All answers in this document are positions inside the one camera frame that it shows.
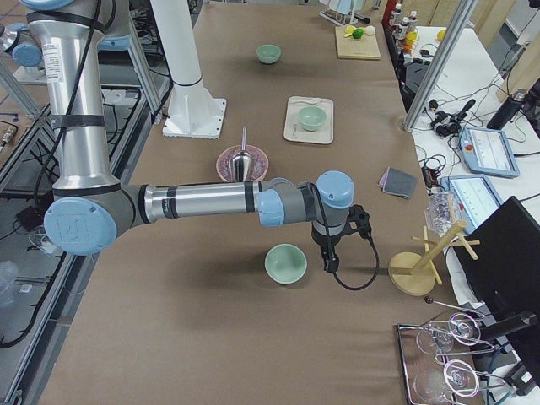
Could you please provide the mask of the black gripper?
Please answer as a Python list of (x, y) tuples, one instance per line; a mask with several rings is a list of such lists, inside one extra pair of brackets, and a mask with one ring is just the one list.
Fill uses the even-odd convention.
[(358, 233), (361, 238), (371, 242), (371, 232), (370, 215), (358, 204), (348, 209), (347, 218), (341, 224), (329, 224), (326, 229), (322, 219), (314, 221), (311, 226), (311, 238), (320, 247), (324, 271), (328, 273), (338, 271), (338, 255), (335, 252), (335, 246), (344, 236)]

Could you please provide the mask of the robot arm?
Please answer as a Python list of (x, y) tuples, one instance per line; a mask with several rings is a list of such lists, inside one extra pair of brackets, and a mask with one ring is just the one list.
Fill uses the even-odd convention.
[(118, 236), (159, 219), (257, 213), (264, 226), (308, 222), (324, 268), (338, 270), (345, 235), (371, 237), (368, 214), (354, 203), (354, 184), (331, 170), (300, 186), (283, 178), (184, 186), (124, 185), (111, 173), (98, 46), (129, 15), (116, 1), (28, 1), (28, 26), (40, 40), (51, 107), (53, 148), (60, 157), (49, 239), (63, 251), (93, 255)]

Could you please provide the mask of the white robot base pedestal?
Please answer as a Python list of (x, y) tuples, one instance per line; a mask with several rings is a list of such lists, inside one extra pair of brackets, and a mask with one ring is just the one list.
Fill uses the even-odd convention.
[(151, 6), (173, 83), (163, 134), (219, 138), (226, 100), (215, 99), (203, 84), (187, 2), (157, 0)]

